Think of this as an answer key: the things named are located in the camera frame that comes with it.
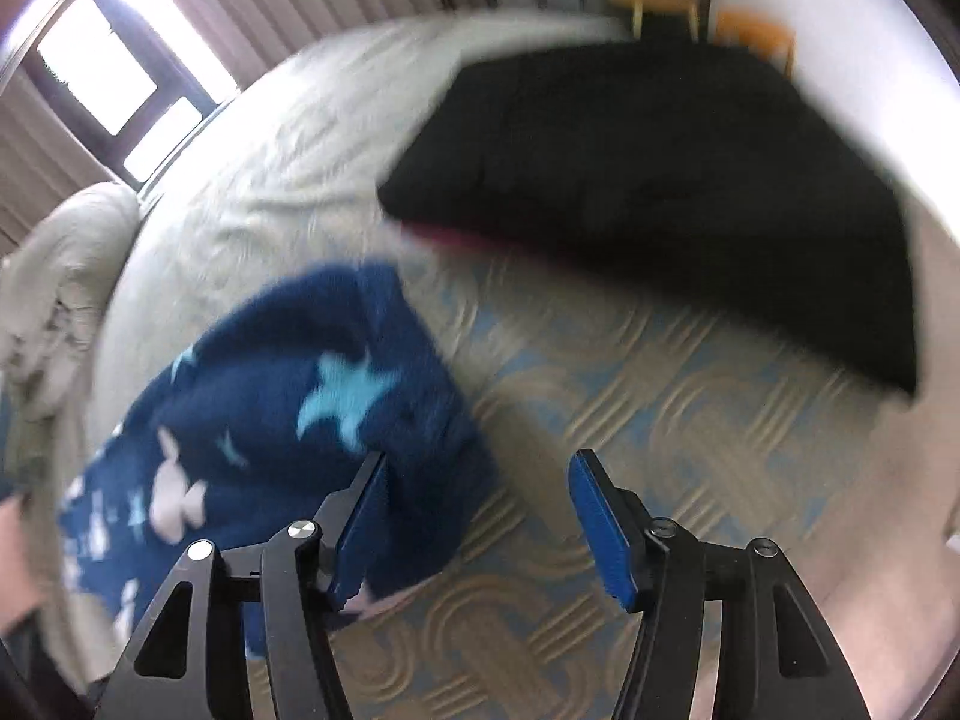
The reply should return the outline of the person left hand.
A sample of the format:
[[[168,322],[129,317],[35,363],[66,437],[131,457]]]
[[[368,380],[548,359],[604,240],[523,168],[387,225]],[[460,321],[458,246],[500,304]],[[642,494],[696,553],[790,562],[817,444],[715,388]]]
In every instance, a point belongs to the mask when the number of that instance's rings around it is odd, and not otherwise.
[[[32,575],[21,515],[23,498],[10,494],[0,505],[0,632],[9,634],[43,606],[41,585]]]

